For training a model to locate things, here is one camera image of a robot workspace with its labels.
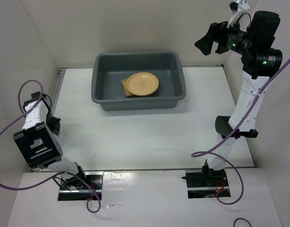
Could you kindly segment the clear plastic cup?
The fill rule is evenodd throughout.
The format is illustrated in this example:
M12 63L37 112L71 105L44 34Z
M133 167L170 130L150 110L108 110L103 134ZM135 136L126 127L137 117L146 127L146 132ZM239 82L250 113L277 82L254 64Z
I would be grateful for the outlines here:
M123 87L117 87L113 91L113 98L114 99L122 99L126 97L126 92Z

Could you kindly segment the cream plate with bear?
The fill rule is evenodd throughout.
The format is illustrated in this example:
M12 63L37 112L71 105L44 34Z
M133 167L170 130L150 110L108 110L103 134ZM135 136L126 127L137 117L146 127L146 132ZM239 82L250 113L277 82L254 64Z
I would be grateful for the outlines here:
M128 77L126 82L128 87L159 87L158 78L149 72L138 72Z

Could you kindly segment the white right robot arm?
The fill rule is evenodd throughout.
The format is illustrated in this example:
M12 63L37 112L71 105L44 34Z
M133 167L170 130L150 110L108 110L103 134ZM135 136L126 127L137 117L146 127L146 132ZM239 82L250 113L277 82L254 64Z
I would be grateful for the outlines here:
M215 130L222 141L212 148L216 157L206 160L202 167L201 182L206 186L216 185L224 178L225 159L239 138L257 137L255 121L264 97L263 88L282 63L282 52L272 48L279 15L257 11L251 20L246 31L240 29L239 20L232 25L227 21L212 23L207 34L194 44L207 56L213 43L217 43L217 54L236 52L243 64L242 87L235 110L231 116L217 116L215 120Z

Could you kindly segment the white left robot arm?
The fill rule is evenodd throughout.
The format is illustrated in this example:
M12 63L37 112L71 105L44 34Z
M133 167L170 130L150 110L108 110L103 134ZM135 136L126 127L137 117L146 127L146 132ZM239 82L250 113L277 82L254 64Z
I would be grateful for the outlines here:
M46 94L43 94L39 104L33 107L39 97L38 91L32 93L31 99L24 102L23 110L31 112L25 116L22 129L14 133L14 142L32 169L63 172L62 188L82 189L88 183L87 176L80 165L64 156L59 143L61 119L53 116Z

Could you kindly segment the grey plastic bin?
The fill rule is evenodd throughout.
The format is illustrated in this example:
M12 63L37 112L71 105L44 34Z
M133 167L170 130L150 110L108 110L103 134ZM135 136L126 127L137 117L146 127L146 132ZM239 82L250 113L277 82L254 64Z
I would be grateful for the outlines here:
M175 52L103 53L96 58L91 98L105 111L174 108L185 95Z

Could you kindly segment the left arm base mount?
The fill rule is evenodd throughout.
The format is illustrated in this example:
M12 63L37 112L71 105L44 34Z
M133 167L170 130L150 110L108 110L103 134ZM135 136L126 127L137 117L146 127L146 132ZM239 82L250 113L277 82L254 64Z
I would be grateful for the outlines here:
M55 177L54 181L59 187L58 201L97 201L97 198L89 187L94 190L99 199L102 199L102 187L103 187L103 172L85 172L85 182L88 186L78 181L78 187L68 186L61 177Z

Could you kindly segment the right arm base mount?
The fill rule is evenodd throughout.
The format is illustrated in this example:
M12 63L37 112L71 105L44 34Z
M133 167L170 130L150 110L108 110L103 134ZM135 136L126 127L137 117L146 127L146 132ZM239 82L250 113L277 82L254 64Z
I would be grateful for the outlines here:
M221 177L205 178L201 170L188 170L181 177L185 180L187 194L189 199L230 197L227 175L224 173Z

